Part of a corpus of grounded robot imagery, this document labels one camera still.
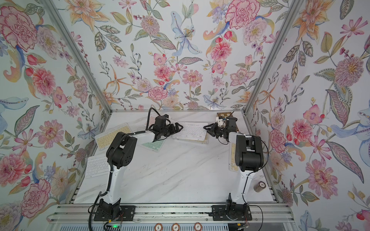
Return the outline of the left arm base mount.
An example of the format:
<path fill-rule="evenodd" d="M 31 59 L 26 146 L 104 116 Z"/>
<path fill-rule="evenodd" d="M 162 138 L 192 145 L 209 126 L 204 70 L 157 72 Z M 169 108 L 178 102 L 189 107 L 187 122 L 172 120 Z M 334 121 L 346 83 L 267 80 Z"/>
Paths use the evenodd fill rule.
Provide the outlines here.
<path fill-rule="evenodd" d="M 100 199 L 97 210 L 94 214 L 93 221 L 133 221 L 136 206 L 123 206 L 120 199 L 110 204 Z"/>

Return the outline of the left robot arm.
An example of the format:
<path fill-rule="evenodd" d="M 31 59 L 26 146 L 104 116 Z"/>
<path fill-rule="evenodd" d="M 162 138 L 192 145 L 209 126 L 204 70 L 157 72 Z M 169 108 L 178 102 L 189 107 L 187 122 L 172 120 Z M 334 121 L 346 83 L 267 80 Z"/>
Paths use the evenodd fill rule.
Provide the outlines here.
<path fill-rule="evenodd" d="M 100 197 L 108 204 L 120 202 L 120 189 L 124 172 L 133 160 L 138 145 L 164 140 L 183 130 L 178 122 L 172 123 L 168 115 L 157 116 L 145 130 L 132 133 L 118 132 L 107 149 L 106 157 L 109 164 L 107 189 Z"/>

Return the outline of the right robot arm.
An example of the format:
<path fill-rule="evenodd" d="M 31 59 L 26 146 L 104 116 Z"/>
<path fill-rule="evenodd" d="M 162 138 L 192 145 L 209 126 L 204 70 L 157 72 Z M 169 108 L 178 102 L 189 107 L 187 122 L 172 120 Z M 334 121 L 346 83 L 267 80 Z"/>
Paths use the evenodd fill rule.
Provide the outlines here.
<path fill-rule="evenodd" d="M 239 173 L 227 202 L 245 204 L 252 178 L 265 166 L 265 157 L 261 138 L 239 132 L 237 121 L 235 117 L 227 117 L 221 126 L 215 122 L 203 128 L 212 137 L 223 138 L 230 145 L 229 151 Z"/>

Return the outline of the mint green keyboard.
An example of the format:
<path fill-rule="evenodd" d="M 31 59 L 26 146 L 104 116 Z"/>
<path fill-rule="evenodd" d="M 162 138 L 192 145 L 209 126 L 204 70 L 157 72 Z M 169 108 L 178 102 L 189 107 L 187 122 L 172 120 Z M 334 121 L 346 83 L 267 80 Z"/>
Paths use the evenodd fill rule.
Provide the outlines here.
<path fill-rule="evenodd" d="M 165 140 L 162 140 L 162 141 L 155 141 L 155 142 L 148 142 L 148 143 L 144 143 L 141 145 L 141 147 L 149 150 L 149 151 L 153 151 L 153 152 L 159 152 L 161 150 L 161 148 L 163 147 L 165 143 Z"/>

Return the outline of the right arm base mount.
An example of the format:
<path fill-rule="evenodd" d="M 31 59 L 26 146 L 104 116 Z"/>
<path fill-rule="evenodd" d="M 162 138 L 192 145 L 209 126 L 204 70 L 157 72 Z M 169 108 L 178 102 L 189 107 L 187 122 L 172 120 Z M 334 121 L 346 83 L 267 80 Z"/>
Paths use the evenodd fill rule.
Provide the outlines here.
<path fill-rule="evenodd" d="M 209 216 L 214 221 L 251 221 L 251 211 L 247 204 L 237 204 L 229 194 L 224 205 L 211 206 Z"/>

